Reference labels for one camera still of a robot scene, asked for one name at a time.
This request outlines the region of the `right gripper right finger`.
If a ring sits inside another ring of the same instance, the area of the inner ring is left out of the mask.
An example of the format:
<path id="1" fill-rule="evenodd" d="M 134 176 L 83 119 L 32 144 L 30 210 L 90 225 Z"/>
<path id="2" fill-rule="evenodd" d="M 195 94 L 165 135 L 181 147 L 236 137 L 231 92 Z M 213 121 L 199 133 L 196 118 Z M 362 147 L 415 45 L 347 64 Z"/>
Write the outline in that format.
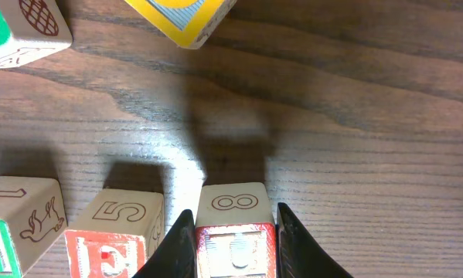
<path id="1" fill-rule="evenodd" d="M 352 278 L 284 203 L 277 204 L 277 275 L 280 278 Z"/>

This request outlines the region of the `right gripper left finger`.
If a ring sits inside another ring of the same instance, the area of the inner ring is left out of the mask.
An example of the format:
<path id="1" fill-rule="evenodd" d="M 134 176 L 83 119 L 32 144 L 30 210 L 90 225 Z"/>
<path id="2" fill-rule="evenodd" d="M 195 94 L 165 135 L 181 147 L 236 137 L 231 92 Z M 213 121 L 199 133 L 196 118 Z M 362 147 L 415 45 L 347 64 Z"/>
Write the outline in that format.
<path id="1" fill-rule="evenodd" d="M 193 213 L 185 209 L 150 259 L 133 278 L 196 278 Z"/>

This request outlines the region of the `red U block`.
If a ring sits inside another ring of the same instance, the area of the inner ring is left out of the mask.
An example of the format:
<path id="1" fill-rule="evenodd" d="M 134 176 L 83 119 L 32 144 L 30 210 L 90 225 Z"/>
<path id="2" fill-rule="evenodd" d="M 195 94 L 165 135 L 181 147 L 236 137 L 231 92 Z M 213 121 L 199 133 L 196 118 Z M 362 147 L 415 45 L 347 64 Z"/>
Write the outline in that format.
<path id="1" fill-rule="evenodd" d="M 264 184 L 204 186 L 196 244 L 199 277 L 276 277 L 276 229 Z"/>

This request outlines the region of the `red E block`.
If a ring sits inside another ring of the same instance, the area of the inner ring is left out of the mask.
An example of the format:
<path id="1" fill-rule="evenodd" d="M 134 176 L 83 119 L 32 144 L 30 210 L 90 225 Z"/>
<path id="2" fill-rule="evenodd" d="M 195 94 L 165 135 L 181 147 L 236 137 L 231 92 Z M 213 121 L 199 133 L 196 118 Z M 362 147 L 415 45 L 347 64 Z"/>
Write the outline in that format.
<path id="1" fill-rule="evenodd" d="M 132 277 L 165 236 L 164 195 L 105 188 L 65 230 L 70 275 Z"/>

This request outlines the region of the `green N block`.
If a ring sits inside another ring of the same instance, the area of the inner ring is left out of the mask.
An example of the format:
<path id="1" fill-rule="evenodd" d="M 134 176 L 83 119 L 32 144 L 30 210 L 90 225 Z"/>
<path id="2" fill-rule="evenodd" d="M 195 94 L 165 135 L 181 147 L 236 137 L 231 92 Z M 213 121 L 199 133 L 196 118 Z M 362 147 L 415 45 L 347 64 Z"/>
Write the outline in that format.
<path id="1" fill-rule="evenodd" d="M 23 277 L 67 226 L 57 180 L 0 176 L 0 277 Z"/>

